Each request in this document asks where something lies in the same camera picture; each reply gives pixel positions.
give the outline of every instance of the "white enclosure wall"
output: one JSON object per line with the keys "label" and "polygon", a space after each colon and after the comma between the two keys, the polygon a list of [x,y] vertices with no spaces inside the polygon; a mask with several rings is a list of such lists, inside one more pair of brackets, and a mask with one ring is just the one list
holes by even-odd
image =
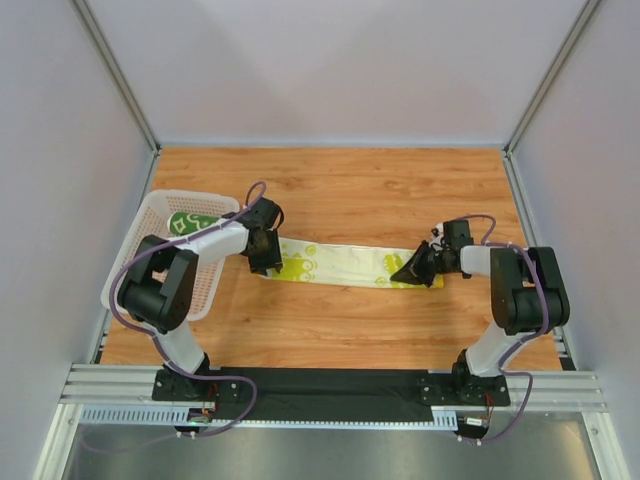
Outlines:
{"label": "white enclosure wall", "polygon": [[163,143],[504,144],[584,0],[90,0]]}
{"label": "white enclosure wall", "polygon": [[567,282],[578,365],[593,369],[640,478],[640,3],[604,2],[516,150],[543,244]]}
{"label": "white enclosure wall", "polygon": [[2,478],[30,478],[150,150],[66,0],[0,3]]}

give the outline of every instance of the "basket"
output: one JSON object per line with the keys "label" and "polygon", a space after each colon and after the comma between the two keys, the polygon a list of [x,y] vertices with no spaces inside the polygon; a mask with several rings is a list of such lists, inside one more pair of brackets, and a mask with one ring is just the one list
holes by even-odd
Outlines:
{"label": "basket", "polygon": [[[231,197],[223,197],[215,193],[190,192],[186,190],[154,190],[143,200],[136,214],[129,232],[122,242],[118,256],[111,268],[107,283],[102,289],[100,300],[105,308],[109,308],[109,287],[116,274],[126,262],[131,260],[138,249],[138,245],[147,235],[157,235],[161,238],[169,238],[173,235],[167,230],[167,221],[176,212],[197,213],[220,217],[225,213],[237,212],[240,206]],[[200,320],[203,318],[213,302],[224,258],[210,265],[198,268],[196,283],[193,289],[191,308],[187,314],[187,320]],[[118,305],[120,313],[127,313]]]}

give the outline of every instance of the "wire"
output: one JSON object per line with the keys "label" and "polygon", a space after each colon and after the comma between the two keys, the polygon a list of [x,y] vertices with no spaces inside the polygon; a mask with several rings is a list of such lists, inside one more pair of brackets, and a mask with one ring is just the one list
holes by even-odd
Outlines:
{"label": "wire", "polygon": [[514,250],[516,250],[524,259],[527,268],[529,269],[529,272],[531,273],[531,278],[533,280],[533,285],[536,289],[536,293],[538,294],[538,300],[540,301],[540,307],[542,310],[542,326],[540,327],[540,329],[530,335],[526,335],[524,337],[522,337],[520,340],[518,340],[517,343],[513,344],[506,352],[504,352],[504,354],[502,354],[502,356],[498,359],[498,370],[500,371],[500,373],[502,373],[504,376],[506,377],[526,377],[528,379],[528,384],[527,384],[527,390],[525,391],[524,397],[522,399],[522,403],[520,404],[520,408],[518,409],[518,411],[516,412],[515,417],[513,417],[513,419],[511,420],[511,422],[509,423],[509,425],[507,425],[505,427],[504,430],[502,430],[500,433],[498,433],[497,435],[491,437],[491,438],[487,438],[487,439],[483,439],[481,443],[476,443],[476,442],[472,442],[472,445],[481,445],[481,444],[488,444],[488,443],[493,443],[496,442],[502,438],[504,438],[506,435],[508,435],[513,428],[520,422],[520,420],[522,419],[522,415],[524,414],[525,408],[527,407],[527,404],[529,403],[529,397],[531,396],[531,391],[533,390],[533,375],[531,375],[531,373],[529,372],[511,372],[511,371],[506,371],[504,369],[504,365],[505,363],[509,360],[509,358],[516,353],[521,347],[523,347],[524,345],[526,345],[527,343],[531,342],[532,340],[535,340],[536,338],[544,335],[547,333],[547,331],[549,330],[549,307],[547,305],[547,300],[544,296],[544,291],[542,290],[542,282],[540,281],[540,277],[538,276],[538,272],[536,271],[536,267],[535,267],[535,263],[533,262],[533,260],[531,260],[531,257],[529,256],[529,253],[522,248],[519,245],[515,245],[512,243],[500,243],[500,242],[489,242],[489,236],[493,233],[493,230],[496,227],[497,221],[496,218],[492,215],[488,215],[486,213],[477,213],[477,214],[472,214],[472,215],[465,215],[463,217],[459,217],[456,220],[466,220],[466,219],[470,219],[470,218],[487,218],[489,220],[491,220],[491,227],[489,227],[489,230],[487,231],[487,233],[484,234],[484,236],[482,237],[481,243],[487,247],[500,247],[500,248],[512,248]]}

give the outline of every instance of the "wooden table surface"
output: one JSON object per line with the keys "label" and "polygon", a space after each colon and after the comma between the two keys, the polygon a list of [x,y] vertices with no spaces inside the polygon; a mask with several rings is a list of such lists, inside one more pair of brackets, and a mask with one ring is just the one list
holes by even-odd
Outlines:
{"label": "wooden table surface", "polygon": [[[243,201],[256,180],[284,210],[280,235],[322,243],[415,249],[437,223],[498,219],[492,239],[524,243],[498,150],[166,148],[153,189]],[[476,242],[489,222],[472,221]],[[212,365],[448,369],[491,319],[487,278],[445,277],[443,289],[275,282],[227,258],[209,315],[191,326]],[[143,335],[113,326],[106,364],[160,364]],[[514,368],[558,370],[551,336]]]}

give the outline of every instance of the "purple cable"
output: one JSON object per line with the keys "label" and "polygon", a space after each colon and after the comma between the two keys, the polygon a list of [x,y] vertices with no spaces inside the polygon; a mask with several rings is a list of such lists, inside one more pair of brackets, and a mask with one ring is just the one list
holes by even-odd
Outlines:
{"label": "purple cable", "polygon": [[[253,191],[258,186],[261,186],[262,190],[258,193],[256,198],[254,198],[251,202],[249,202],[249,198],[251,198],[251,194],[253,193]],[[183,370],[182,368],[180,368],[178,365],[174,364],[169,359],[167,353],[162,348],[162,345],[160,345],[160,342],[158,341],[158,337],[156,336],[156,334],[154,332],[152,332],[150,330],[147,330],[146,328],[140,327],[138,325],[134,325],[131,322],[128,322],[120,314],[120,312],[118,311],[117,305],[116,305],[116,289],[117,289],[118,283],[120,282],[122,277],[124,277],[124,275],[127,273],[127,271],[136,262],[139,262],[143,258],[146,258],[146,257],[148,257],[150,255],[153,255],[156,252],[164,250],[165,248],[174,247],[174,246],[177,246],[177,245],[184,245],[185,243],[189,243],[189,242],[191,242],[193,240],[197,240],[198,238],[203,237],[204,235],[207,235],[207,234],[209,234],[211,232],[215,232],[217,230],[221,230],[221,229],[225,228],[227,225],[229,225],[232,222],[235,222],[240,217],[242,217],[245,213],[250,211],[256,205],[256,203],[258,203],[258,201],[264,196],[264,193],[266,192],[266,190],[267,190],[267,184],[264,181],[256,182],[251,186],[251,188],[249,188],[249,191],[247,192],[247,197],[246,197],[246,200],[245,200],[245,205],[246,206],[242,210],[240,210],[238,213],[236,213],[233,217],[231,217],[229,220],[227,220],[226,222],[223,222],[220,225],[212,225],[212,226],[207,227],[205,229],[199,230],[199,231],[197,231],[197,232],[195,232],[195,233],[193,233],[193,234],[191,234],[189,236],[178,237],[178,238],[176,238],[174,240],[171,240],[169,242],[163,243],[161,245],[157,245],[155,247],[152,247],[152,248],[150,248],[148,250],[145,250],[144,252],[136,255],[134,258],[129,260],[127,263],[125,263],[122,266],[122,268],[120,268],[118,273],[116,273],[115,277],[113,278],[113,282],[111,282],[111,286],[109,287],[109,308],[111,309],[111,313],[116,318],[116,320],[118,320],[118,322],[120,322],[125,327],[130,328],[131,330],[135,330],[136,332],[140,332],[140,333],[144,333],[145,335],[149,335],[151,337],[151,339],[153,340],[154,345],[158,349],[158,352],[160,353],[160,356],[163,358],[163,360],[165,361],[167,366],[169,368],[171,368],[173,371],[179,373],[182,376],[191,378],[193,380],[201,380],[201,381],[207,381],[207,382],[219,382],[219,381],[244,382],[244,383],[249,384],[249,386],[251,387],[251,390],[252,390],[251,401],[249,402],[249,405],[247,405],[247,408],[245,408],[244,411],[240,415],[238,415],[238,417],[236,417],[235,419],[231,420],[229,423],[227,423],[226,425],[223,425],[222,427],[219,427],[219,428],[216,428],[216,429],[213,429],[213,430],[209,430],[209,431],[204,431],[202,433],[195,434],[195,437],[197,437],[197,438],[212,437],[214,435],[219,435],[219,434],[224,433],[227,430],[233,428],[236,424],[241,422],[249,414],[249,412],[253,409],[253,407],[256,404],[256,400],[257,400],[257,396],[258,396],[258,387],[257,387],[257,385],[255,384],[255,382],[253,380],[251,380],[250,378],[247,378],[247,377],[242,377],[242,376],[222,376],[222,375],[218,375],[218,376],[196,375],[196,374],[193,374],[193,373],[189,373],[186,370]],[[141,445],[137,445],[135,447],[119,448],[119,449],[114,449],[114,450],[103,450],[103,449],[92,447],[91,445],[88,445],[86,443],[84,438],[80,438],[80,445],[82,445],[83,448],[89,450],[92,453],[97,453],[97,454],[101,454],[101,455],[109,455],[109,454],[118,454],[118,453],[126,453],[126,452],[136,451],[136,450],[139,450],[141,448],[145,448],[145,447],[148,447],[150,445],[153,445],[155,443],[159,443],[159,442],[163,442],[165,440],[169,440],[171,438],[176,438],[176,435],[175,434],[165,435],[165,436],[158,437],[158,438],[155,438],[153,440],[150,440],[148,442],[145,442],[145,443],[143,443]]]}
{"label": "purple cable", "polygon": [[472,213],[470,215],[463,215],[462,217],[458,217],[454,220],[469,220],[470,218],[486,218],[487,220],[491,220],[491,226],[489,227],[489,230],[487,230],[487,233],[485,233],[484,236],[480,239],[480,244],[484,245],[485,243],[487,243],[487,240],[489,240],[489,237],[496,229],[496,224],[498,223],[496,217],[494,217],[493,215],[489,215],[488,213]]}
{"label": "purple cable", "polygon": [[547,330],[549,329],[549,307],[547,305],[547,300],[544,296],[544,291],[542,290],[542,283],[540,282],[540,277],[538,276],[538,272],[536,271],[535,264],[533,260],[531,260],[529,253],[519,245],[514,245],[512,243],[500,243],[500,242],[487,241],[489,239],[489,236],[493,233],[493,230],[496,228],[496,223],[497,223],[496,218],[492,215],[488,215],[486,213],[477,213],[472,215],[465,215],[463,217],[457,218],[456,220],[466,220],[470,218],[487,218],[491,220],[491,227],[489,227],[489,230],[487,231],[487,233],[484,234],[481,240],[481,243],[483,245],[487,247],[513,248],[514,250],[517,250],[518,253],[520,253],[520,255],[522,255],[522,258],[527,264],[527,268],[529,269],[529,272],[531,272],[533,285],[535,286],[536,293],[538,294],[538,300],[540,301],[540,308],[542,309],[542,327],[540,327],[540,330],[530,335],[527,335],[525,337],[522,337],[518,341],[518,343],[515,343],[514,345],[512,345],[511,348],[509,348],[498,359],[498,369],[500,370],[500,373],[502,373],[504,376],[527,377],[529,382],[527,384],[527,390],[524,394],[524,398],[522,399],[522,403],[520,404],[520,408],[518,409],[515,417],[513,417],[513,419],[511,420],[511,423],[509,423],[509,425],[507,425],[506,428],[502,430],[500,433],[498,433],[494,437],[482,440],[482,444],[488,444],[504,438],[507,434],[509,434],[509,432],[511,432],[511,430],[513,430],[513,428],[522,419],[522,415],[524,414],[524,410],[527,406],[527,403],[529,403],[529,397],[531,396],[531,391],[533,389],[533,375],[531,375],[529,372],[509,372],[504,370],[503,367],[504,367],[504,364],[507,362],[507,360],[509,360],[509,357],[514,353],[516,353],[522,346],[547,333]]}

